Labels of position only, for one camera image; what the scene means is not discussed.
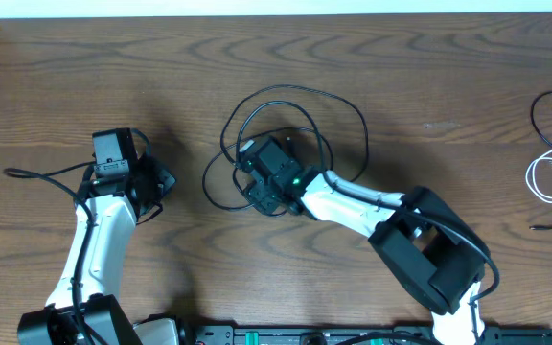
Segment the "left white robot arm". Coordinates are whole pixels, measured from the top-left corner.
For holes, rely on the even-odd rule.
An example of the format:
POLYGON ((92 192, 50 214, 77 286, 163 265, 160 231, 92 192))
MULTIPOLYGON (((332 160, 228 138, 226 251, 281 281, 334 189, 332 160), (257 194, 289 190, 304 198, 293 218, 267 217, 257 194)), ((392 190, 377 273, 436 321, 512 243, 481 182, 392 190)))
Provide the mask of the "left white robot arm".
POLYGON ((162 210, 176 182, 146 149, 139 154, 136 128, 92 135, 94 159, 84 164, 73 199, 77 225, 68 258, 43 309, 21 316, 22 344, 176 344, 174 319, 152 316, 131 323, 118 302, 127 245, 136 227, 162 210))

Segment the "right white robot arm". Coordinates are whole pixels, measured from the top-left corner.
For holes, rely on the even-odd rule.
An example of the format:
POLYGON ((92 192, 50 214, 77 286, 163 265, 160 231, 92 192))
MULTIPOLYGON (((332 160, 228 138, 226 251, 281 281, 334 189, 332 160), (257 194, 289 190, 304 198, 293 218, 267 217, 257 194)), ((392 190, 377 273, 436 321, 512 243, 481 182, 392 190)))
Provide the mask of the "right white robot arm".
POLYGON ((487 245, 437 194, 372 190, 335 172, 303 167, 272 136, 236 152, 237 166, 253 180, 244 197, 260 213, 286 212, 347 227, 371 244, 392 274, 433 317, 441 344, 478 344, 484 322, 478 301, 487 245))

